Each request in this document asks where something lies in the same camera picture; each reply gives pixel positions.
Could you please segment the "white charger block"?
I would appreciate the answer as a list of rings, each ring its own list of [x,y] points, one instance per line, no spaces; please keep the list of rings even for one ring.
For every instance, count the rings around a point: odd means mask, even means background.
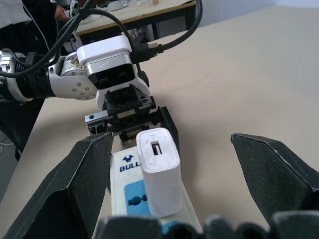
[[[136,141],[150,213],[158,218],[177,214],[183,205],[180,156],[170,132],[145,130]]]

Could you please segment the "white power strip blue sockets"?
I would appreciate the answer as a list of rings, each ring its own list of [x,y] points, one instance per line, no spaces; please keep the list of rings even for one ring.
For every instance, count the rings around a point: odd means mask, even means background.
[[[110,183],[113,216],[152,216],[136,147],[112,155]],[[182,199],[183,207],[179,213],[158,218],[162,224],[163,233],[167,233],[173,225],[178,223],[191,225],[197,232],[202,232],[202,227],[184,187],[182,188]]]

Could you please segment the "person in dark clothes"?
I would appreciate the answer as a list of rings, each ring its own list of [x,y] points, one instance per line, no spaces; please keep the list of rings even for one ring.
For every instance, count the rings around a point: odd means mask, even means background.
[[[56,41],[57,24],[68,19],[58,1],[0,0],[0,50],[46,54]],[[0,131],[15,145],[16,160],[23,153],[43,103],[43,99],[24,104],[0,102]]]

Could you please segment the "white object on wooden table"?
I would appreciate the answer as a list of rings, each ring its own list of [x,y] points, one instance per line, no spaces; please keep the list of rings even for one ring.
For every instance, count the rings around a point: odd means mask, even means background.
[[[100,3],[96,5],[96,9],[100,9],[103,11],[118,11],[124,9],[128,6],[131,0],[115,0],[115,1],[107,1],[105,3]]]

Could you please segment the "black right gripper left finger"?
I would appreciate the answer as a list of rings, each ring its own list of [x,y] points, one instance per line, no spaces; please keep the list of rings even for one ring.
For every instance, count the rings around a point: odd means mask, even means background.
[[[43,179],[3,239],[91,239],[110,191],[114,136],[78,141]]]

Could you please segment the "wooden table with black frame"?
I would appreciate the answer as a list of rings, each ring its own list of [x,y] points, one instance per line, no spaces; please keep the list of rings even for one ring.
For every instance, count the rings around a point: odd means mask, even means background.
[[[157,23],[183,16],[185,28],[189,29],[195,21],[195,8],[195,0],[159,0],[159,4],[150,7],[141,7],[132,3],[112,14],[128,30],[151,25],[154,39],[158,39]],[[87,44],[120,33],[121,29],[112,20],[104,16],[93,16],[90,22],[79,25],[75,35],[80,38],[82,43]]]

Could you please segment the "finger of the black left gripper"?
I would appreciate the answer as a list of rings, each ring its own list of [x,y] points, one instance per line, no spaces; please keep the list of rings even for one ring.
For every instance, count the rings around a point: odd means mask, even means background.
[[[159,111],[160,126],[163,128],[166,128],[170,132],[172,139],[174,140],[174,143],[176,145],[177,151],[180,154],[178,130],[168,111],[168,108],[158,107],[158,111]]]

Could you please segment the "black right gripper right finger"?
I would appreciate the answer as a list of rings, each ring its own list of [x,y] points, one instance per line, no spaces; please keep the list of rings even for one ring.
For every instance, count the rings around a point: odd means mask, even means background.
[[[319,211],[319,172],[282,142],[234,133],[230,138],[251,197],[266,222],[276,212]]]

